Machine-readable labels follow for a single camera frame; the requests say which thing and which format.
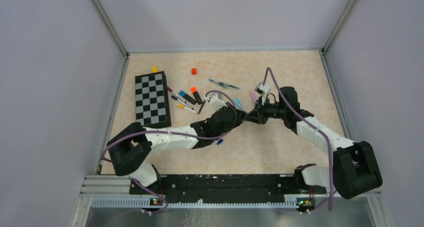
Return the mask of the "black blue cap highlighter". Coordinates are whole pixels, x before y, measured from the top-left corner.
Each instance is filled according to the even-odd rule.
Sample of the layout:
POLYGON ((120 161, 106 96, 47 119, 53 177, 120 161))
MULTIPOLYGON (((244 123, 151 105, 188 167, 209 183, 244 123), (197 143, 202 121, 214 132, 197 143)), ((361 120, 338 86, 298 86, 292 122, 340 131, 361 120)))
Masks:
POLYGON ((183 90, 180 90, 178 93, 181 97, 183 97, 186 101, 188 101, 189 103, 191 103, 192 105, 197 104, 197 101, 191 97, 188 93, 186 93, 183 90))

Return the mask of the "light blue pastel highlighter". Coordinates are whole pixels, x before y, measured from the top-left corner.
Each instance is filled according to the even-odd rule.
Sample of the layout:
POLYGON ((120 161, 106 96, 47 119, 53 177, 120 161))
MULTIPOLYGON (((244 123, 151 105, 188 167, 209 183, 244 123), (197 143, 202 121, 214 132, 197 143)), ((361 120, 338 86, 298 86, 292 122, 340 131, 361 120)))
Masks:
POLYGON ((233 102, 234 102, 234 104, 235 104, 235 106, 238 110, 245 112, 245 109, 244 109, 242 103, 240 102, 240 100, 237 97, 234 97, 232 100, 233 100, 233 102))

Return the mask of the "black orange cap highlighter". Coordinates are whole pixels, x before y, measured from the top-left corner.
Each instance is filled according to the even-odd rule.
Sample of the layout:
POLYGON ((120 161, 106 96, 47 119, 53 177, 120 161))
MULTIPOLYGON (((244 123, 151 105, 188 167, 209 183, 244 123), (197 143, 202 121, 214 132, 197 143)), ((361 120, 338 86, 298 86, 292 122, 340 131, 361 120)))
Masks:
POLYGON ((192 95, 194 96, 194 99, 197 102, 197 104, 201 105, 203 103, 203 100, 202 100, 197 88, 193 86, 193 87, 190 88, 190 90, 191 90, 192 95))

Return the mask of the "black slim pen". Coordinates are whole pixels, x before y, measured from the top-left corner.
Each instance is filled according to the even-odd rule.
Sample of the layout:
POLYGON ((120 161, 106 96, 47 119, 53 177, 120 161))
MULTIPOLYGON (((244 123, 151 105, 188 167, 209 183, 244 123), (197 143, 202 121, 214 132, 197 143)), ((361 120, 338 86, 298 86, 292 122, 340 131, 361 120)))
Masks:
POLYGON ((202 110, 203 110, 203 108, 204 108, 205 104, 206 104, 206 100, 204 100, 204 101, 202 102, 202 104, 200 105, 200 108, 199 108, 199 110, 198 110, 197 114, 200 114, 200 113, 202 112, 202 110))

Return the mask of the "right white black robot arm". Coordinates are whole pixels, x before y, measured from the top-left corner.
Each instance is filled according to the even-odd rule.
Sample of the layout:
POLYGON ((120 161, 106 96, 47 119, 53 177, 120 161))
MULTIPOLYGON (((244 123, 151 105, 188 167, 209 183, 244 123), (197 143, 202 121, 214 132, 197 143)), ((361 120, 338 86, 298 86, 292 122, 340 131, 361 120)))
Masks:
POLYGON ((260 97, 246 121, 264 125, 270 118, 280 119, 287 129, 331 157, 327 167, 310 163, 295 169, 293 187, 297 192, 307 193, 312 187, 323 187, 338 192, 344 199, 351 199, 382 186, 382 175, 370 143, 355 142, 321 123, 300 107, 294 87, 285 86, 279 90, 279 98, 271 103, 270 87, 259 83, 255 91, 260 97))

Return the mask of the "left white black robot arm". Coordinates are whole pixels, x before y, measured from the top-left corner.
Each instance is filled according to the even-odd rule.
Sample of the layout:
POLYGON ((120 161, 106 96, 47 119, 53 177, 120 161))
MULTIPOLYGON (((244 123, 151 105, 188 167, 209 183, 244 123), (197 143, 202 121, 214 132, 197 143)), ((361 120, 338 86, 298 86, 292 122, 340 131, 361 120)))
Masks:
POLYGON ((133 122, 106 145, 108 161, 116 176, 136 179, 149 194, 160 189, 159 173, 153 164, 145 161, 151 153, 172 149, 200 149, 241 125, 245 111, 231 105, 224 106, 205 120, 177 128, 155 129, 133 122))

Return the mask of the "black grey checkerboard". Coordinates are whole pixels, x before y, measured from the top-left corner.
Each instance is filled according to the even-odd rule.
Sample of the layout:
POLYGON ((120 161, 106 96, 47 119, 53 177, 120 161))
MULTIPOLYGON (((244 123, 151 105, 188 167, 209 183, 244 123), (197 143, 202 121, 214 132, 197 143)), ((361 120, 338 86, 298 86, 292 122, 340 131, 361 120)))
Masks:
POLYGON ((135 120, 154 129, 172 126, 164 71, 138 75, 135 80, 135 120))

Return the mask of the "clear teal gel pen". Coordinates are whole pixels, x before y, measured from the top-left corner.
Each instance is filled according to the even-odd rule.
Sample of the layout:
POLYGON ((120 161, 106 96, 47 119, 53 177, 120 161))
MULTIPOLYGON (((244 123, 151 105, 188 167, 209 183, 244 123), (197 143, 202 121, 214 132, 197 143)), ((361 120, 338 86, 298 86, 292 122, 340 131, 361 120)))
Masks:
POLYGON ((242 88, 241 88, 241 87, 239 87, 239 86, 235 86, 235 85, 232 85, 232 84, 229 84, 229 83, 225 83, 225 82, 222 82, 222 81, 215 81, 215 80, 213 80, 213 79, 211 79, 211 78, 209 78, 208 80, 209 80, 211 83, 213 83, 213 84, 215 84, 215 85, 218 85, 218 86, 221 86, 221 87, 223 87, 223 88, 225 88, 225 89, 232 88, 232 89, 235 89, 235 90, 242 90, 242 88))

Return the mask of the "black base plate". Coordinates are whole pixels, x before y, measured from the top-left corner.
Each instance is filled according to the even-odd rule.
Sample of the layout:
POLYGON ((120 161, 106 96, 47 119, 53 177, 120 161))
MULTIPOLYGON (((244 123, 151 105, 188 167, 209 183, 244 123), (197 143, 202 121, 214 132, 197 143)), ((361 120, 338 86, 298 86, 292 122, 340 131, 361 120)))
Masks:
POLYGON ((308 186, 292 174, 168 174, 148 186, 171 204, 283 203, 289 195, 326 194, 322 186, 308 186))

